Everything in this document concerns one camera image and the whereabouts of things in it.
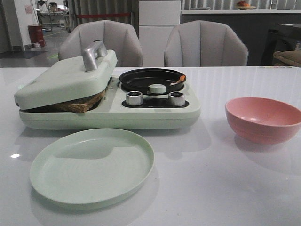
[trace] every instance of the silver knob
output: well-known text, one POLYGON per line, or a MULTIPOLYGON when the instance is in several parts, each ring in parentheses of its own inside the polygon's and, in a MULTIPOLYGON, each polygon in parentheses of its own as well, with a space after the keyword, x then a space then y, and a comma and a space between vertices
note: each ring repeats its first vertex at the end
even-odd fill
POLYGON ((168 102, 171 106, 183 106, 185 105, 185 95, 181 92, 171 92, 168 94, 168 102))
POLYGON ((127 93, 126 103, 130 106, 139 106, 143 104, 143 95, 139 91, 130 91, 127 93))

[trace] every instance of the chair back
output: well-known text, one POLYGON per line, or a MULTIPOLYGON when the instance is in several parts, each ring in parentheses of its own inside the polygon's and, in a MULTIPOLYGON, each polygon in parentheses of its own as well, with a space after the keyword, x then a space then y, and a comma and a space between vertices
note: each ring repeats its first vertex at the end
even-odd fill
POLYGON ((82 55, 89 44, 103 41, 107 49, 113 49, 117 67, 141 67, 142 47, 133 26, 110 20, 89 22, 77 26, 59 50, 59 60, 82 55))
POLYGON ((246 66, 248 49, 226 24, 192 21, 170 33, 165 66, 246 66))

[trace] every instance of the plate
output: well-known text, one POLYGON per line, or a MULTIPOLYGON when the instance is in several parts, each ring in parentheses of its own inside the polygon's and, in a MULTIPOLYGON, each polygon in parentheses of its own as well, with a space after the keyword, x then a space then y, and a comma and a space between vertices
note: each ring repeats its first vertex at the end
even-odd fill
POLYGON ((41 151, 32 163, 30 181, 57 205, 95 209, 131 196, 153 165, 153 149, 142 136, 122 129, 91 129, 41 151))
POLYGON ((235 6, 238 9, 256 9, 256 6, 235 6))

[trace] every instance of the black frying pan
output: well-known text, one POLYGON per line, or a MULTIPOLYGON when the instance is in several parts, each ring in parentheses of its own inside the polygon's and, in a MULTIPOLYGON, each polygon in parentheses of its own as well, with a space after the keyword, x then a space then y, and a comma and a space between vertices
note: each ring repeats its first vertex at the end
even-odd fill
POLYGON ((142 68, 125 72, 120 75, 119 79, 123 87, 128 91, 140 91, 144 95, 148 95, 150 94, 150 85, 161 84, 166 86, 166 92, 162 94, 168 94, 182 89, 186 77, 184 81, 170 85, 173 82, 177 82, 182 75, 184 74, 181 72, 169 69, 142 68))

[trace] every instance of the sandwich maker lid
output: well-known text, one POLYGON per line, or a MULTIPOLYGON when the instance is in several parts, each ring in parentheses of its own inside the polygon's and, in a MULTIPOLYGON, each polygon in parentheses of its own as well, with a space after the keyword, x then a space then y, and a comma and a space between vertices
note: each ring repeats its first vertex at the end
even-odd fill
POLYGON ((20 109, 31 109, 92 96, 106 89, 117 58, 113 50, 96 59, 97 69, 86 72, 82 56, 58 61, 15 93, 20 109))

